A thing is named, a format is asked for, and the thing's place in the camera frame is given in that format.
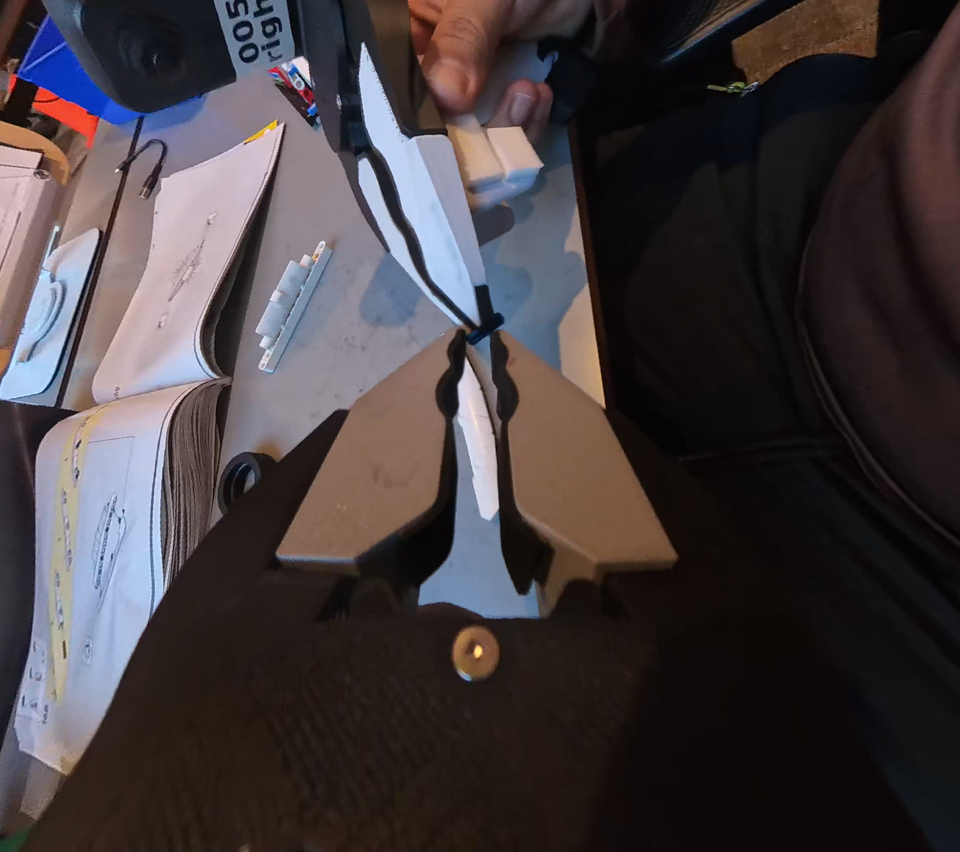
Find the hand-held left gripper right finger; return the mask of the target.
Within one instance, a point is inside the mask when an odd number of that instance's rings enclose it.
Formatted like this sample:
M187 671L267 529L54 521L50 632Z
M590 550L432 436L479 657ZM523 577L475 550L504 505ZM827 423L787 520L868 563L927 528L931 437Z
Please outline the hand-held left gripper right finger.
M671 569L678 554L605 408L504 331L489 339L500 546L515 590Z

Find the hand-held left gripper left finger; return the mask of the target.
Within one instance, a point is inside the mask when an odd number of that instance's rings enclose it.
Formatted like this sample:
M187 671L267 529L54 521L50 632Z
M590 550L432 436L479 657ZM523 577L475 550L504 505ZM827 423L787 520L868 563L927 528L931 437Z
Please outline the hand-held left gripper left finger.
M449 330L346 414L276 557L282 566L420 586L453 542L453 421L466 334Z

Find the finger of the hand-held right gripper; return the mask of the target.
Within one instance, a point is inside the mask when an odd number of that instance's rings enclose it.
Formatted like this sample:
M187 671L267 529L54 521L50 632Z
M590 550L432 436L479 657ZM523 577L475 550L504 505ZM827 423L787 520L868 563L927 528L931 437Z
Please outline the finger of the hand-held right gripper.
M357 160L357 178L371 220L375 223L382 237L386 251L411 278L418 289L451 321L460 326L465 326L467 324L466 320L454 313L453 306L444 304L438 293L428 287L426 281L416 270L406 241L390 216L390 211L378 183L376 170L367 157L361 157Z
M367 157L373 165L415 269L466 326L479 326L477 289L486 283L485 272L450 139L402 132L364 43L358 86L368 141L359 158Z

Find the long white pointed panel piece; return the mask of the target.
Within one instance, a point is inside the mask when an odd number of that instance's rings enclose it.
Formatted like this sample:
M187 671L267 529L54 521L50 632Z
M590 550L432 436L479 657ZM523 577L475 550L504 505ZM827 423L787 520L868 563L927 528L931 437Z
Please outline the long white pointed panel piece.
M499 511L495 429L479 379L470 361L463 362L458 384L457 421L461 427L479 515L485 521Z

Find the grey desk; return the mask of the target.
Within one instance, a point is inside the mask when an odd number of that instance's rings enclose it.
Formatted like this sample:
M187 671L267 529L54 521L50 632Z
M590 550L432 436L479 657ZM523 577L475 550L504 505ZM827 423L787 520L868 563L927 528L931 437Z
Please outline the grey desk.
M448 328L386 258L322 132L308 128L270 78L255 75L197 107L101 125L66 210L63 238L92 227L110 232L102 271L72 364L34 402L74 411L92 405L93 375L146 265L153 201L138 193L152 161L139 160L125 184L114 171L119 162L140 138L161 138L169 149L165 170L173 173L274 119L286 132L270 201L251 232L217 333L218 359L232 376L232 388L221 394L222 460L243 450L282 457L329 413L350 406ZM603 403L567 130L551 128L537 149L545 167L536 188L513 206L511 231L482 250L487 283L506 330ZM333 254L318 294L277 371L263 373L255 326L287 261L320 240Z

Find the blue plastic bin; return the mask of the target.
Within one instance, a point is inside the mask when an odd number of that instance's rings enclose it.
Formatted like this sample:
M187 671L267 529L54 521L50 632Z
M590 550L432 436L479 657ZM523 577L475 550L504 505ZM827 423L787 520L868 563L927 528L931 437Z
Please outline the blue plastic bin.
M137 113L122 108L95 86L51 18L43 22L18 77L112 125L122 125L137 117Z

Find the white beam with cylinders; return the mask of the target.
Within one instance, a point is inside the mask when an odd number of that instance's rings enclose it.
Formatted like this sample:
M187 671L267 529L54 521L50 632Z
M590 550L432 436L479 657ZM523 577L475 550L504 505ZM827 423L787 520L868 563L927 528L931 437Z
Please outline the white beam with cylinders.
M331 255L332 247L321 241L312 254L287 263L255 328L262 351L260 371L270 374L276 370Z

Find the black rubber toy tyre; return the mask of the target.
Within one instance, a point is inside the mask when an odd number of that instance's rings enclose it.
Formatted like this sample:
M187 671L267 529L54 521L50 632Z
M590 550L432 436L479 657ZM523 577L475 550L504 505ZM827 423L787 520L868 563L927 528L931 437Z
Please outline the black rubber toy tyre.
M270 473L276 463L277 460L266 452L243 451L234 455L222 467L217 485L221 515L226 515L246 492Z

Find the red white toy car model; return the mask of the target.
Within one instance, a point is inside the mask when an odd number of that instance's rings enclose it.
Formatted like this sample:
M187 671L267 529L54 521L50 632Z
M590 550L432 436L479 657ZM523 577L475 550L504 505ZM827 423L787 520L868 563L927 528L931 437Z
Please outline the red white toy car model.
M311 128L317 128L319 116L313 86L308 71L300 64L300 59L294 59L271 68L269 74L275 86L304 121Z

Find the open instruction booklet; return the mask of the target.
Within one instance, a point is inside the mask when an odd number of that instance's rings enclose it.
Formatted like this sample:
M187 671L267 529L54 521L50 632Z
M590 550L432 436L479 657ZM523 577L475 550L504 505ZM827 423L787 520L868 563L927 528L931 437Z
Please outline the open instruction booklet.
M35 459L33 609L15 702L21 752L69 774L147 623L210 527L214 321L272 185L285 125L161 182L142 277L92 381L93 407Z

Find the person's black garment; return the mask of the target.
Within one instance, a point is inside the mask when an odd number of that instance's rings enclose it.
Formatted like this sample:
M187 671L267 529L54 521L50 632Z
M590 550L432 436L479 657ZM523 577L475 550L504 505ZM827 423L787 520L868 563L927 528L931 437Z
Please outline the person's black garment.
M861 467L800 300L832 176L915 51L809 58L638 130L601 164L594 248L618 404L736 515L897 797L934 849L958 850L958 543Z

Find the white flat pad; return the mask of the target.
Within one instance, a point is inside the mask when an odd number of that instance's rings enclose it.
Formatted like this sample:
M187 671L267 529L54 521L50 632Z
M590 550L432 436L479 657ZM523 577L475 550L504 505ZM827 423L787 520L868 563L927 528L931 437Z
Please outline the white flat pad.
M101 239L99 229L89 229L58 245L43 261L2 378L2 400L35 397L53 383L64 361Z

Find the person's brown-shirted torso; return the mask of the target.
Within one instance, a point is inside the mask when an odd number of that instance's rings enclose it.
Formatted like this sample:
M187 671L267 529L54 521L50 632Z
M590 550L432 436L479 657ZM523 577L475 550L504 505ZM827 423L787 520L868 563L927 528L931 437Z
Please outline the person's brown-shirted torso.
M799 299L811 373L861 467L958 543L958 7L846 149Z

